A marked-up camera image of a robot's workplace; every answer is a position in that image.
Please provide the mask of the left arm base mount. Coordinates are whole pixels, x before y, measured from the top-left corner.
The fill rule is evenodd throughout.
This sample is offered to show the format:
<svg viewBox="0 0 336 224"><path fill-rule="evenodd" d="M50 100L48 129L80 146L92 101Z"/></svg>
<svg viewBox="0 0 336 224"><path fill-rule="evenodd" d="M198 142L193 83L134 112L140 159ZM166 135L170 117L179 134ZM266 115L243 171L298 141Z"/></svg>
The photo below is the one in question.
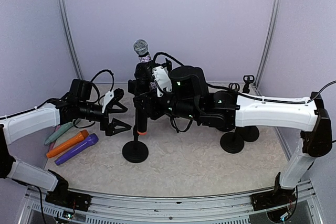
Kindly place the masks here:
<svg viewBox="0 0 336 224"><path fill-rule="evenodd" d="M87 212L91 203L91 196L74 191L48 192L45 201L57 206Z"/></svg>

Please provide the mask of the black microphone orange tip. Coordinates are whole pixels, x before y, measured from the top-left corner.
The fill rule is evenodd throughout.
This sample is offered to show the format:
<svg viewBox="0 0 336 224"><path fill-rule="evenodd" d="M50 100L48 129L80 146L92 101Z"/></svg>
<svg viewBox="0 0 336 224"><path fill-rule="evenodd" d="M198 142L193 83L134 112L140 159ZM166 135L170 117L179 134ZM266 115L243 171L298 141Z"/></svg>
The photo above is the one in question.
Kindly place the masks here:
<svg viewBox="0 0 336 224"><path fill-rule="evenodd" d="M148 128L148 115L146 112L146 101L150 92L150 82L153 80L150 64L139 63L135 69L135 95L134 105L136 109L136 131L139 135L146 135Z"/></svg>

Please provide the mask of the purple-head microphone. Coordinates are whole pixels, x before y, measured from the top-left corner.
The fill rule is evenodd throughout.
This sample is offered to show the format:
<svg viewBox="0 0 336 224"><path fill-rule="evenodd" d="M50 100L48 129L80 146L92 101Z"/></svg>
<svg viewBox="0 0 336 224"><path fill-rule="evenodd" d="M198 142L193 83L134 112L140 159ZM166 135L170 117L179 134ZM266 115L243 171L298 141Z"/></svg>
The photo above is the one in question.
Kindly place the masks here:
<svg viewBox="0 0 336 224"><path fill-rule="evenodd" d="M55 164L59 166L65 163L66 161L75 157L77 154L81 153L85 149L95 145L98 142L98 140L99 138L95 133L90 134L83 141L78 143L75 147L71 148L69 151L61 155L59 158L57 158L55 160Z"/></svg>

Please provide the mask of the black round-base mic stand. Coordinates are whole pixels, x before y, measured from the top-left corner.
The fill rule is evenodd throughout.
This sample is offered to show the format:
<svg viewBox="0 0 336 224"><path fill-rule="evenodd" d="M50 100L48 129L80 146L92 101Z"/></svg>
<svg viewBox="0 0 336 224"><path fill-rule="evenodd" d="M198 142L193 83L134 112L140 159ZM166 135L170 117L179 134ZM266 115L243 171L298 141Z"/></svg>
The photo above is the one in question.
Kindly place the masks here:
<svg viewBox="0 0 336 224"><path fill-rule="evenodd" d="M135 95L135 84L136 80L128 81L128 92L133 95ZM145 161L149 155L149 150L147 146L143 142L139 141L139 136L140 135L137 133L136 124L134 123L133 140L127 142L122 149L123 157L131 163L141 163Z"/></svg>

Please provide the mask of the pink toy microphone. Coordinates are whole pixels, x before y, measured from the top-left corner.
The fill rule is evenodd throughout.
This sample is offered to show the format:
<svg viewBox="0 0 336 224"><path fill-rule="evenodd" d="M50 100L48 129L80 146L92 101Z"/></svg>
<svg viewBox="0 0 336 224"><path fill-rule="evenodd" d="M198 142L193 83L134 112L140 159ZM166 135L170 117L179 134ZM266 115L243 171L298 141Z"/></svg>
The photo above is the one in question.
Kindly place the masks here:
<svg viewBox="0 0 336 224"><path fill-rule="evenodd" d="M50 136L51 137L51 142L50 142L50 144L49 144L49 150L52 150L53 148L54 148L54 144L55 144L55 141L57 140L57 138L58 138L58 134L57 134L57 131L58 131L58 129L60 128L60 125L58 125L56 128L55 128L55 131L54 131L54 133Z"/></svg>

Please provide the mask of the black stand for teal mic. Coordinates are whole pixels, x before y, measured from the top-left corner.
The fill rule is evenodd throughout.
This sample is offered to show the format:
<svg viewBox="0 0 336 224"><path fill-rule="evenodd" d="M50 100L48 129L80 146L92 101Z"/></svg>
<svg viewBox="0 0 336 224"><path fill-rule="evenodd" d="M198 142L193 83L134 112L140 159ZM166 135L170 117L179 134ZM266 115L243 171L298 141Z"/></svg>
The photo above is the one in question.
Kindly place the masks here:
<svg viewBox="0 0 336 224"><path fill-rule="evenodd" d="M245 142L255 142L260 135L259 129L256 126L243 127L240 134Z"/></svg>

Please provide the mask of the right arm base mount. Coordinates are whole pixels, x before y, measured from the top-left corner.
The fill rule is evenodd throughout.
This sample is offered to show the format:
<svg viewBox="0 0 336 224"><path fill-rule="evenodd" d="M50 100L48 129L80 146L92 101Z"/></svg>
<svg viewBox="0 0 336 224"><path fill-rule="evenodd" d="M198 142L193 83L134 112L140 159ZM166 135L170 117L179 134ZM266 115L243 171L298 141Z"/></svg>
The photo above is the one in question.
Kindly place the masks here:
<svg viewBox="0 0 336 224"><path fill-rule="evenodd" d="M273 207L282 206L296 201L294 190L270 190L250 196L254 211L265 210Z"/></svg>

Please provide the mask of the orange toy microphone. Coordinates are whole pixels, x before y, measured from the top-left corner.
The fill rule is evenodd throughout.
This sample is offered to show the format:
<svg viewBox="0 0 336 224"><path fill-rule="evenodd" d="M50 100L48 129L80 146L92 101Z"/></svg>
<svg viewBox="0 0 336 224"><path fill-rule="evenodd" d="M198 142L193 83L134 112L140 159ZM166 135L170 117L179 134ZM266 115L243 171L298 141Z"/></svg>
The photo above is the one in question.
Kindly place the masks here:
<svg viewBox="0 0 336 224"><path fill-rule="evenodd" d="M74 145L78 144L79 142L83 141L86 137L89 136L89 132L87 130L82 130L77 133L74 137L70 138L69 140L65 141L64 143L54 147L51 151L49 151L46 156L47 158L52 158L63 151L73 147Z"/></svg>

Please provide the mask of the black stand for orange mic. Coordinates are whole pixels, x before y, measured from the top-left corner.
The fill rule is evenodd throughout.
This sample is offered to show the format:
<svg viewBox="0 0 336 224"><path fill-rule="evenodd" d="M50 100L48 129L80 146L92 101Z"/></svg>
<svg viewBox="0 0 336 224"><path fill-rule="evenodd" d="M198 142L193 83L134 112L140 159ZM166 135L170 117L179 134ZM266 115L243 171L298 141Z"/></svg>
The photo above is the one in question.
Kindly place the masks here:
<svg viewBox="0 0 336 224"><path fill-rule="evenodd" d="M238 93L240 91L240 85L238 83L231 82L228 88L232 93Z"/></svg>

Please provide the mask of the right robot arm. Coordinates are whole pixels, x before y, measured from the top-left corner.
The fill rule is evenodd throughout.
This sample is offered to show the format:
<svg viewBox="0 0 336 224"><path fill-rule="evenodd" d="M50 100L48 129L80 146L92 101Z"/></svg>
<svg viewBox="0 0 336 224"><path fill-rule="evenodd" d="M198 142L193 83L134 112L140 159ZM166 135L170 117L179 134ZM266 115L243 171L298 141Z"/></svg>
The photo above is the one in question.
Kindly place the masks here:
<svg viewBox="0 0 336 224"><path fill-rule="evenodd" d="M138 135L148 129L148 119L167 115L223 131L220 144L228 153L239 153L245 142L256 141L259 127L288 127L300 131L301 144L286 170L276 177L269 192L273 205L281 204L314 160L332 149L330 117L319 93L298 99L264 98L216 87L205 80L199 67L152 67L140 63L135 69L134 105Z"/></svg>

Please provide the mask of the teal toy microphone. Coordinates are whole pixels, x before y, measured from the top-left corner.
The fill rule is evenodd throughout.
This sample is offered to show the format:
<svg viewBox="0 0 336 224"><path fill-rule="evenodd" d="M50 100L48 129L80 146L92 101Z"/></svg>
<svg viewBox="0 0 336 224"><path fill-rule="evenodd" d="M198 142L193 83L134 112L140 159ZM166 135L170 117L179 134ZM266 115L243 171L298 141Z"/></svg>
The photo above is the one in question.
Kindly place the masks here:
<svg viewBox="0 0 336 224"><path fill-rule="evenodd" d="M62 136L64 133L66 133L72 127L73 127L72 122L69 122L69 123L58 126L58 128L53 132L53 134L50 135L44 141L44 145L48 146L49 144L53 143L54 141L56 141L60 136Z"/></svg>

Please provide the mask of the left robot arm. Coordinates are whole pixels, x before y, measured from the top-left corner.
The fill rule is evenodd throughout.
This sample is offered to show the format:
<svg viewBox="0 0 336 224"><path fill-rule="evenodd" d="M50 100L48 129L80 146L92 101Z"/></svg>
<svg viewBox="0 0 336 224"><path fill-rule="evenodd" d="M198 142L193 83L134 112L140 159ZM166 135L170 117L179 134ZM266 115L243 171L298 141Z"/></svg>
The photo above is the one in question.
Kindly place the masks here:
<svg viewBox="0 0 336 224"><path fill-rule="evenodd" d="M131 126L109 115L124 113L128 109L120 103L124 91L120 88L108 91L102 104L90 101L93 82L74 79L69 91L62 98L51 98L30 110L1 118L1 178L10 178L29 185L52 191L53 197L66 206L73 201L73 193L65 186L66 180L59 175L13 157L8 145L37 131L84 119L100 124L106 136L130 130Z"/></svg>

